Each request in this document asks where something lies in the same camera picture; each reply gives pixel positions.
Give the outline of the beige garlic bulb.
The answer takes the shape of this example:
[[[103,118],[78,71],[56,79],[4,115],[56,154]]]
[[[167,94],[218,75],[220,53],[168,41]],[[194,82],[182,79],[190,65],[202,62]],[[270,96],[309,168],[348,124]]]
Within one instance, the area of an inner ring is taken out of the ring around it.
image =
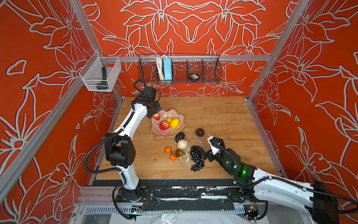
[[[189,146],[189,141],[187,141],[185,139],[179,140],[177,143],[178,149],[181,149],[181,150],[186,150],[188,148],[188,146]]]

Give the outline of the dark avocado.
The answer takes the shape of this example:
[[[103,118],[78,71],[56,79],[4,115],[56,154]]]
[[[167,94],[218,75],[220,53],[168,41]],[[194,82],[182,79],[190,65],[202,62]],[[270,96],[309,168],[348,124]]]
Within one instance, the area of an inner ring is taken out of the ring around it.
[[[185,139],[185,134],[183,132],[179,132],[176,136],[175,136],[175,142],[178,143],[180,140],[184,140]]]

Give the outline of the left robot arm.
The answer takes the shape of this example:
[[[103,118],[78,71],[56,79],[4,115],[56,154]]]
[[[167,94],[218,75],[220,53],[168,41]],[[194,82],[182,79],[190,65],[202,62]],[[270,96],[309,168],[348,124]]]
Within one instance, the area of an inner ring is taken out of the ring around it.
[[[132,202],[137,202],[141,198],[141,187],[139,178],[134,169],[136,150],[132,138],[139,127],[143,118],[152,118],[160,112],[159,99],[156,99],[160,91],[154,87],[145,86],[140,90],[139,95],[131,101],[131,110],[122,124],[113,133],[108,133],[97,143],[84,157],[84,169],[90,174],[101,174],[117,171],[122,180],[122,185],[116,186],[112,191],[112,202],[116,211],[125,219],[134,219],[134,216],[124,214],[117,205],[116,190],[125,191],[125,196]],[[89,157],[99,146],[104,145],[105,158],[112,168],[94,170],[88,165]]]

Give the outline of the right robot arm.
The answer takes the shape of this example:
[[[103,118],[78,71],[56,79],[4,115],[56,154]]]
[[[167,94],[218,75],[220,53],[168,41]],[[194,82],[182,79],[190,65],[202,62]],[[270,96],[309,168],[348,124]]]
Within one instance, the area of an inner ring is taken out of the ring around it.
[[[207,141],[210,150],[204,157],[217,161],[235,185],[250,190],[257,200],[295,209],[318,224],[338,224],[340,215],[358,212],[356,200],[333,194],[322,182],[302,183],[267,173],[242,162],[236,152],[225,148],[222,139],[209,136]]]

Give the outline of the red strawberry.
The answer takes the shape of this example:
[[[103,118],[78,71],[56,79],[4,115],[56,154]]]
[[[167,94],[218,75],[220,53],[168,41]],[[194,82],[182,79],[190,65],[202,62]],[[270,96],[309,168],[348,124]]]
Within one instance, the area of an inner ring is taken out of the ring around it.
[[[160,113],[156,113],[156,114],[154,114],[154,115],[153,115],[153,118],[154,118],[155,120],[159,121],[159,120],[160,120],[160,118],[161,118]]]

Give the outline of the pink scalloped fruit bowl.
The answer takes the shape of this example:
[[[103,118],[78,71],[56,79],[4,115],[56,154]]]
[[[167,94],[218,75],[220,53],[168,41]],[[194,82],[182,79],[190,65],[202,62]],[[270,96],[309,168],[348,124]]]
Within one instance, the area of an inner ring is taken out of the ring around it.
[[[152,119],[152,131],[160,137],[168,138],[177,135],[185,126],[184,115],[174,109],[160,111]]]

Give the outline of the red apple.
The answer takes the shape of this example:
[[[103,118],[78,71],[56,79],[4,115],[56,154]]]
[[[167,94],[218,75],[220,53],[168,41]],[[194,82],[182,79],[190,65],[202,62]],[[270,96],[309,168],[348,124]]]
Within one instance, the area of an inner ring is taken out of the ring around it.
[[[164,121],[160,122],[159,128],[162,131],[166,131],[170,128],[170,123],[168,121],[164,120]]]

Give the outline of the large yellow lemon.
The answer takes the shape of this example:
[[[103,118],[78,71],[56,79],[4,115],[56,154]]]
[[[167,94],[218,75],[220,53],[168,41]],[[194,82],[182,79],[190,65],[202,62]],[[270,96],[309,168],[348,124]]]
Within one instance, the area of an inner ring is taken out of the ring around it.
[[[176,129],[180,124],[180,120],[178,118],[173,118],[170,120],[170,128]]]

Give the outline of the dark purple mangosteen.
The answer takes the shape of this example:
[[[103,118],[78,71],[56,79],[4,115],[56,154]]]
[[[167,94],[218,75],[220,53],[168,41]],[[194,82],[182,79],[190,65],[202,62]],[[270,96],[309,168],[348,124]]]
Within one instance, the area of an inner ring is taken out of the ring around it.
[[[199,128],[199,129],[197,129],[197,130],[195,131],[195,134],[196,134],[198,137],[203,137],[204,134],[205,134],[205,131],[204,131],[204,129]]]

